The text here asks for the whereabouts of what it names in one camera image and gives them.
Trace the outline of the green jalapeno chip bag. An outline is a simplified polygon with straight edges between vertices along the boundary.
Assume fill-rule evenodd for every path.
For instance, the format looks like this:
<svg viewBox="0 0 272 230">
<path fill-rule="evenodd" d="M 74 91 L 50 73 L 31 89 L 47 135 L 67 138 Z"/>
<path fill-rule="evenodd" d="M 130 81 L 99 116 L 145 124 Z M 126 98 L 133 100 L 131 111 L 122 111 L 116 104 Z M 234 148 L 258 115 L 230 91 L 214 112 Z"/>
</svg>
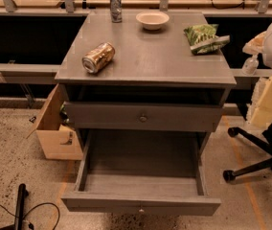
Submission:
<svg viewBox="0 0 272 230">
<path fill-rule="evenodd" d="M 218 36 L 217 29 L 217 24 L 201 24 L 190 26 L 184 30 L 194 55 L 215 52 L 230 42 L 230 36 Z"/>
</svg>

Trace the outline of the grey wooden drawer cabinet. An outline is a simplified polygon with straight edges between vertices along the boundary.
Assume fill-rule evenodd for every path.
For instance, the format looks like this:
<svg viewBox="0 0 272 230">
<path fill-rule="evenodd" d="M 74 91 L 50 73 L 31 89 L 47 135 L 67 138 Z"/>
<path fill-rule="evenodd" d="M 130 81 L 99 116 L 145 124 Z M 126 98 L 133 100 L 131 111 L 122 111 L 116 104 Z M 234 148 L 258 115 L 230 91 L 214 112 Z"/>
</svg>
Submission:
<svg viewBox="0 0 272 230">
<path fill-rule="evenodd" d="M 107 11 L 92 10 L 56 75 L 65 102 L 183 104 L 220 107 L 236 81 L 220 52 L 192 54 L 185 28 L 204 23 L 199 12 L 173 11 L 169 22 L 157 32 L 147 31 L 135 11 L 124 11 L 114 23 Z M 113 59 L 98 73 L 88 73 L 82 58 L 98 45 L 109 42 Z M 91 130 L 75 128 L 84 147 Z M 215 132 L 199 135 L 199 154 Z"/>
</svg>

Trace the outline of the closed grey upper drawer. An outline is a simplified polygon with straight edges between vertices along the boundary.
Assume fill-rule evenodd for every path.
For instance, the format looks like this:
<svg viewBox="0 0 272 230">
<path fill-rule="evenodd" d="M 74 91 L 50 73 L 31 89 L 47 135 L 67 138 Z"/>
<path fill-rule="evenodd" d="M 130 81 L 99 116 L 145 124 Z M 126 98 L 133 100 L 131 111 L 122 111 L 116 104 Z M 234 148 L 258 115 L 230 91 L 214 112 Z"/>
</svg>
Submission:
<svg viewBox="0 0 272 230">
<path fill-rule="evenodd" d="M 153 103 L 65 102 L 75 128 L 213 132 L 220 107 Z"/>
</svg>

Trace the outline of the open grey lower drawer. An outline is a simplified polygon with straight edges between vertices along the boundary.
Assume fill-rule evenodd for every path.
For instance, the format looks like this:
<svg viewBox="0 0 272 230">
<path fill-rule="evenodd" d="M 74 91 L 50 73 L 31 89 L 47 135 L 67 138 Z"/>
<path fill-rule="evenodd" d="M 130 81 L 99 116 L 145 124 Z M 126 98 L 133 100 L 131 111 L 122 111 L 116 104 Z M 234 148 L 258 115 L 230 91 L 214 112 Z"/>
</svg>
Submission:
<svg viewBox="0 0 272 230">
<path fill-rule="evenodd" d="M 91 130 L 76 184 L 62 196 L 73 212 L 211 216 L 193 132 Z"/>
</svg>

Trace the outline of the gold crushed soda can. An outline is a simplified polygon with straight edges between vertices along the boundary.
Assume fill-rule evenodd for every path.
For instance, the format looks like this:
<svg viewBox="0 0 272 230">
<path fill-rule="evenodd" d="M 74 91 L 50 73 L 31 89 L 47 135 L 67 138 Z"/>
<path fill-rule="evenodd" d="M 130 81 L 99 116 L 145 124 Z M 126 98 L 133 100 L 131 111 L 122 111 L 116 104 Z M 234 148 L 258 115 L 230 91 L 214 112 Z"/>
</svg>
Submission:
<svg viewBox="0 0 272 230">
<path fill-rule="evenodd" d="M 81 62 L 88 73 L 96 74 L 113 59 L 114 55 L 114 47 L 109 42 L 104 42 L 88 52 Z"/>
</svg>

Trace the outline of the open cardboard box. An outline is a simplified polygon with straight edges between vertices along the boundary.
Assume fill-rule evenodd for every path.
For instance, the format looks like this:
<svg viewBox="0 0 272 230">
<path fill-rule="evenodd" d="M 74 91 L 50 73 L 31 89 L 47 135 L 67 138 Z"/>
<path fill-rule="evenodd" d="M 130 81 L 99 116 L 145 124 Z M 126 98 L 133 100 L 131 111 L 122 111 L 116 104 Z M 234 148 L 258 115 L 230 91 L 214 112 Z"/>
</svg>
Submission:
<svg viewBox="0 0 272 230">
<path fill-rule="evenodd" d="M 60 108 L 64 99 L 59 85 L 47 97 L 27 137 L 36 134 L 47 159 L 80 160 L 82 148 L 77 134 L 63 124 Z"/>
</svg>

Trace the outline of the white paper bowl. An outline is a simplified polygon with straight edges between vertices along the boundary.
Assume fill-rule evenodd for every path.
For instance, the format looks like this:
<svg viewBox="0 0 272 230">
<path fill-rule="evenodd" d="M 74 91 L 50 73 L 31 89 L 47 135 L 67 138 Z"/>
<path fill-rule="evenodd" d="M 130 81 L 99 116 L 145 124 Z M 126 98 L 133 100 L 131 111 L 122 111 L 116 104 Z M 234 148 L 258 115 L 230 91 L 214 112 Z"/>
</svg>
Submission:
<svg viewBox="0 0 272 230">
<path fill-rule="evenodd" d="M 169 16 L 161 11 L 144 11 L 136 15 L 144 29 L 150 31 L 160 30 L 169 20 Z"/>
</svg>

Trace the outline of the clear sanitizer pump bottle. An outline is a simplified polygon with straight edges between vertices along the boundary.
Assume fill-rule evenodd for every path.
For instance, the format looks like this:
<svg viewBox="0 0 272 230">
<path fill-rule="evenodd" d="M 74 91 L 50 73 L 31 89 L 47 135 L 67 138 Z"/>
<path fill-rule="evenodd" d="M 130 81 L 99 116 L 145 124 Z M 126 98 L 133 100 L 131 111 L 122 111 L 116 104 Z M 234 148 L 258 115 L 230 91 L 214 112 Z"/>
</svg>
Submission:
<svg viewBox="0 0 272 230">
<path fill-rule="evenodd" d="M 257 70 L 258 65 L 259 65 L 258 56 L 252 55 L 251 57 L 245 60 L 241 68 L 241 71 L 245 75 L 253 75 Z"/>
</svg>

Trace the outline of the black stand leg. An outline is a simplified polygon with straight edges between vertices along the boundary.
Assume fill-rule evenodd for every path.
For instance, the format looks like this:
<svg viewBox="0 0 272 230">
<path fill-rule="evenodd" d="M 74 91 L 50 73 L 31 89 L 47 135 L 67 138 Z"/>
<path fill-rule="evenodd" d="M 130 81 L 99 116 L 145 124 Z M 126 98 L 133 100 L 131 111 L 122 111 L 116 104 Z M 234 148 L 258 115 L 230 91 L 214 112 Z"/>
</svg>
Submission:
<svg viewBox="0 0 272 230">
<path fill-rule="evenodd" d="M 18 187 L 16 209 L 14 214 L 14 224 L 0 228 L 0 230 L 22 230 L 25 198 L 29 195 L 26 185 L 20 184 Z"/>
</svg>

